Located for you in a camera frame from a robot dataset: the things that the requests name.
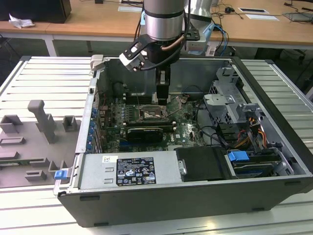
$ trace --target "floor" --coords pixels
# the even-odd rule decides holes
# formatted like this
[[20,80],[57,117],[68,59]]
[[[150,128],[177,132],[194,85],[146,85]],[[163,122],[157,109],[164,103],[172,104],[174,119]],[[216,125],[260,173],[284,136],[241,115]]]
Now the floor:
[[[48,51],[43,40],[39,39],[8,39],[10,45],[19,55],[32,56],[48,56]],[[93,52],[88,52],[85,41],[63,41],[56,40],[55,47],[60,56],[91,56],[93,54],[104,54],[109,56],[117,56],[128,45],[121,42],[92,42]],[[242,59],[254,59],[257,49],[251,47],[237,47],[236,56]],[[225,55],[229,53],[230,48],[225,51]],[[276,65],[293,81],[297,81],[297,86],[303,88],[306,79],[312,77],[313,63],[308,66],[308,63],[313,58],[313,50],[305,51],[305,59],[300,63],[299,56],[301,54],[294,50],[280,51],[273,49],[263,50],[259,54],[262,59],[274,59],[280,54],[279,59],[275,59]],[[18,63],[19,57],[10,48],[9,44],[3,42],[0,47],[0,83],[2,83],[12,68]],[[307,67],[301,77],[298,79],[301,72]]]

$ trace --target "paper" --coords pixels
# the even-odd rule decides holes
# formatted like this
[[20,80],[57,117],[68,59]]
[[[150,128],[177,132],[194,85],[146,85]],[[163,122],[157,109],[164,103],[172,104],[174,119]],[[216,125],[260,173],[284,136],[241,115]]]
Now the paper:
[[279,19],[277,19],[274,16],[267,16],[267,15],[251,15],[251,14],[246,14],[246,16],[249,19],[252,20],[266,20],[266,21],[278,21]]
[[10,15],[9,23],[12,24],[16,28],[35,26],[35,24],[31,20],[21,20],[21,19],[11,16],[11,14],[9,15]]

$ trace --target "power supply label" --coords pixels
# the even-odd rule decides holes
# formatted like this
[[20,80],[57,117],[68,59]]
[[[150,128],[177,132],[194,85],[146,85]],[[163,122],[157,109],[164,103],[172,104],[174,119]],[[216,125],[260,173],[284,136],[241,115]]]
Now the power supply label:
[[156,184],[153,158],[117,159],[116,184],[118,186]]

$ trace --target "wooden desk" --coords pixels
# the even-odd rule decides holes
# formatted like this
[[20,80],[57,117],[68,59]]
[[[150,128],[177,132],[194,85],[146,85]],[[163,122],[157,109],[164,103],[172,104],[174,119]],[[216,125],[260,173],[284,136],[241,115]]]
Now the wooden desk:
[[[231,4],[237,13],[238,7],[262,8],[271,15],[295,12],[284,6],[288,0],[223,0]],[[302,7],[313,8],[307,2],[293,2]],[[104,2],[95,4],[93,0],[71,0],[72,12],[64,24],[35,23],[35,27],[17,29],[8,22],[0,22],[0,33],[4,37],[43,39],[49,54],[56,56],[53,40],[83,40],[131,42],[140,17],[138,12],[119,12],[119,3]],[[224,12],[224,6],[213,7],[212,12]],[[277,16],[279,21],[251,20],[246,15],[224,15],[222,25],[229,34],[229,46],[271,47],[313,49],[313,25],[310,23],[290,23],[284,16]],[[222,39],[220,32],[213,32],[210,44],[217,45]]]
[[[284,6],[288,0],[223,0],[224,4],[231,4],[235,11],[240,14],[238,7],[265,9],[269,15],[281,15],[287,12],[295,12],[294,9]],[[294,7],[313,8],[312,3],[293,2]],[[223,12],[225,6],[213,7],[211,12]],[[291,23],[285,16],[276,16],[279,21],[251,20],[246,15],[224,15],[222,25],[224,30],[229,34],[230,45],[240,46],[244,43],[269,44],[268,47],[284,48],[282,45],[291,46],[313,46],[313,24],[310,23]],[[219,24],[218,17],[213,17],[214,21]],[[212,34],[211,40],[220,40],[219,32]]]
[[115,2],[70,2],[72,12],[67,21],[64,24],[51,23],[46,29],[47,34],[134,37],[140,18],[139,12],[120,12],[120,4]]

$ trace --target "yellow wire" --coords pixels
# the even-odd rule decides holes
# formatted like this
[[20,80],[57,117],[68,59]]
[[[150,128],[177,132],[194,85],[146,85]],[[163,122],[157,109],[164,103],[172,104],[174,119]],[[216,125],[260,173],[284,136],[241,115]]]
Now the yellow wire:
[[237,145],[235,146],[235,148],[238,148],[238,147],[242,146],[242,145],[245,144],[247,141],[249,141],[249,137],[245,138],[242,142],[240,142],[239,144],[237,144]]

